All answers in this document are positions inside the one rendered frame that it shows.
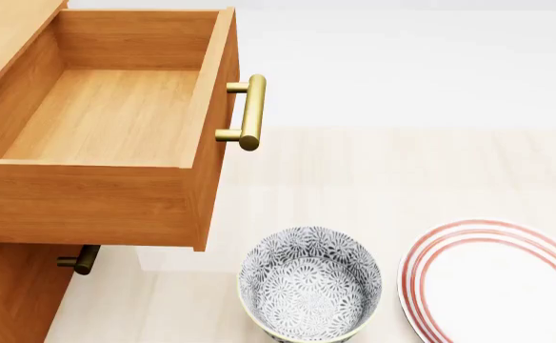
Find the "wooden cabinet body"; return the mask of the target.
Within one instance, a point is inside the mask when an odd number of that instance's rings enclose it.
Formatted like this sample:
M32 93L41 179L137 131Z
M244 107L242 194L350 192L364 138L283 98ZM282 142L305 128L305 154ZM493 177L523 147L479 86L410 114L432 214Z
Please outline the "wooden cabinet body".
M0 159L37 110L64 66L46 28L68 0L0 0ZM13 184L0 165L0 205ZM0 213L0 233L10 219ZM59 268L75 245L0 242L0 343L43 343L73 272Z

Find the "grey floral patterned bowl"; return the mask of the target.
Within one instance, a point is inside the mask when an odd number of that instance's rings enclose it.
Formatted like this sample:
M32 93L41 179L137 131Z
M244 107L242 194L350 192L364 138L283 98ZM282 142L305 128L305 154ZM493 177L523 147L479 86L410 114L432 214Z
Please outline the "grey floral patterned bowl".
M246 253L237 291L249 318L277 343L346 343L376 313L382 275L345 233L288 228Z

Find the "white plate with red rings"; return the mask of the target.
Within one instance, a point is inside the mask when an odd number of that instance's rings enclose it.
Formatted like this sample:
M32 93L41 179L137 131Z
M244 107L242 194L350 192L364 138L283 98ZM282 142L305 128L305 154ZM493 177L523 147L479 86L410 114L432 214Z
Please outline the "white plate with red rings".
M490 219L432 228L403 253L402 310L423 343L556 343L556 240Z

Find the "open wooden drawer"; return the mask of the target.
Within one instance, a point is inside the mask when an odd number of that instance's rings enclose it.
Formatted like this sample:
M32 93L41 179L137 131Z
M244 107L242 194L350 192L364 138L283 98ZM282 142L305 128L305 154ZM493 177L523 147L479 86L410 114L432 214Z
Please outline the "open wooden drawer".
M0 70L0 243L203 251L236 12L70 10Z

